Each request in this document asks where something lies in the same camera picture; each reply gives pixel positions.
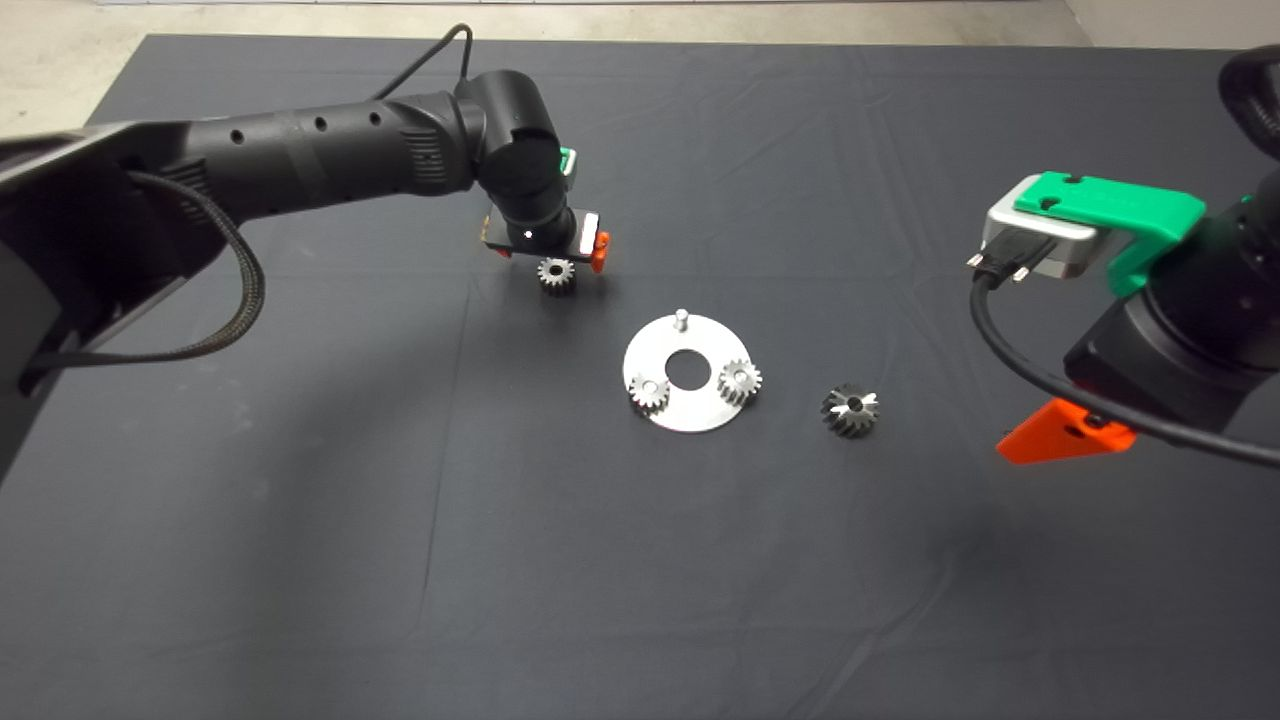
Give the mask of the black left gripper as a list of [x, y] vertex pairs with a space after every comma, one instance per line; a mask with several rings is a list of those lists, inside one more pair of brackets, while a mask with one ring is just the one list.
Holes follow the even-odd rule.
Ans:
[[611, 250], [611, 233], [603, 232], [599, 214], [577, 208], [566, 208], [540, 225], [518, 225], [494, 205], [481, 225], [480, 241], [504, 259], [525, 254], [590, 263], [596, 274], [604, 272]]

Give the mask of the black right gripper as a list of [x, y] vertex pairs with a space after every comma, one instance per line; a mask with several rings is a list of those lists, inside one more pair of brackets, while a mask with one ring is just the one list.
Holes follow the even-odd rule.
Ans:
[[[1119, 300], [1071, 346], [1068, 379], [1167, 421], [1222, 432], [1251, 395], [1251, 369], [1184, 343], [1146, 300]], [[1065, 398], [1009, 432], [997, 454], [1016, 465], [1120, 454], [1137, 433]]]

